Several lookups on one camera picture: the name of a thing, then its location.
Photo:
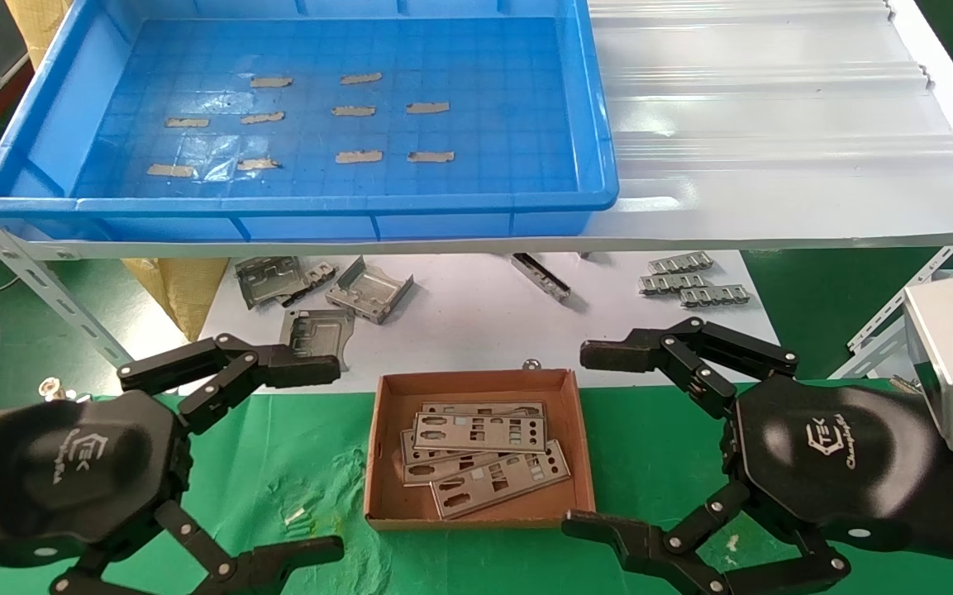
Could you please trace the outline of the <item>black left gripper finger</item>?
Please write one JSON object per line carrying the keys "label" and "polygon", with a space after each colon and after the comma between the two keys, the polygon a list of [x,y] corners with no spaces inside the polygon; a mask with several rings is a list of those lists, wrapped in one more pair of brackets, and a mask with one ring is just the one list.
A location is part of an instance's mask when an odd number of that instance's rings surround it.
{"label": "black left gripper finger", "polygon": [[127,363],[117,377],[124,391],[148,395],[201,380],[178,409],[182,425],[199,436],[257,388],[332,384],[341,377],[341,363],[336,355],[298,355],[284,344],[253,345],[222,334]]}

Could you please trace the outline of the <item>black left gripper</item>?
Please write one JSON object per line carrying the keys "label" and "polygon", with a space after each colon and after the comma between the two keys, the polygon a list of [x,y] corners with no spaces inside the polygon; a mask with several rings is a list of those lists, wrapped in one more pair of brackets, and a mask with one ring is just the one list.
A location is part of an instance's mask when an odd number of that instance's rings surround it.
{"label": "black left gripper", "polygon": [[167,531],[207,571],[193,594],[280,594],[294,571],[343,559],[337,535],[228,556],[179,503],[192,463],[188,431],[141,392],[0,409],[0,566],[80,556],[52,594],[143,594],[102,573]]}

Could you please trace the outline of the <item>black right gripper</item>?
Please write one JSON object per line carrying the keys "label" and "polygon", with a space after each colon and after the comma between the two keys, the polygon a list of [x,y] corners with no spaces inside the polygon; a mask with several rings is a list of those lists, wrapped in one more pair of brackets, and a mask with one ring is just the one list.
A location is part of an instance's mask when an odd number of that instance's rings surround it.
{"label": "black right gripper", "polygon": [[[736,400],[712,363],[757,381],[788,378],[760,382]],[[816,594],[851,572],[825,539],[880,551],[945,542],[946,499],[936,486],[942,440],[921,397],[791,380],[793,351],[699,317],[631,329],[622,341],[585,341],[579,364],[659,370],[711,418],[732,417],[738,471],[750,486],[726,483],[669,531],[567,511],[564,535],[611,546],[625,572],[661,578],[680,594]],[[746,507],[771,534],[793,539],[798,557],[725,573],[703,561],[700,546]]]}

